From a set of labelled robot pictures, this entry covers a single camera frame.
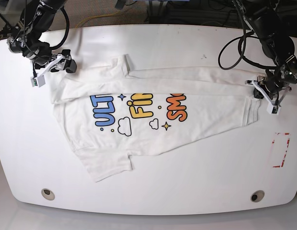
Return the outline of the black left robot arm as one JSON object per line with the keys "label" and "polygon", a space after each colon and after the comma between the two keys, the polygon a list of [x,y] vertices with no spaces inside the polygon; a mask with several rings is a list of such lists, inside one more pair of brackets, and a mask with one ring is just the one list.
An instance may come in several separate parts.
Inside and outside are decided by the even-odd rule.
{"label": "black left robot arm", "polygon": [[[254,96],[271,100],[274,110],[280,107],[283,96],[280,91],[289,91],[290,84],[297,84],[297,58],[293,40],[274,11],[273,0],[235,0],[234,5],[241,14],[241,24],[250,32],[244,33],[238,42],[238,52],[242,59],[265,70],[266,77],[253,83]],[[264,54],[274,62],[274,66],[264,66],[245,57],[247,38],[256,35]]]}

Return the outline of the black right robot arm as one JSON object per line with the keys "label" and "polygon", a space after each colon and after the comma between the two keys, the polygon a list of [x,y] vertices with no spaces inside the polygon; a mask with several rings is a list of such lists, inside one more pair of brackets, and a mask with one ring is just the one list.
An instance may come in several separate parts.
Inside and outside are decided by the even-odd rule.
{"label": "black right robot arm", "polygon": [[[77,70],[77,64],[72,59],[69,49],[62,50],[59,53],[62,59],[54,63],[58,55],[53,54],[53,51],[62,47],[70,29],[70,20],[64,9],[65,3],[65,0],[33,0],[30,3],[25,1],[20,20],[12,28],[7,40],[12,53],[21,53],[23,57],[31,60],[34,79],[38,77],[36,70],[44,69],[50,63],[53,64],[49,69],[50,72],[64,70],[67,73],[75,73]],[[66,28],[62,40],[57,45],[51,46],[47,42],[40,41],[40,37],[50,28],[58,11],[63,13]]]}

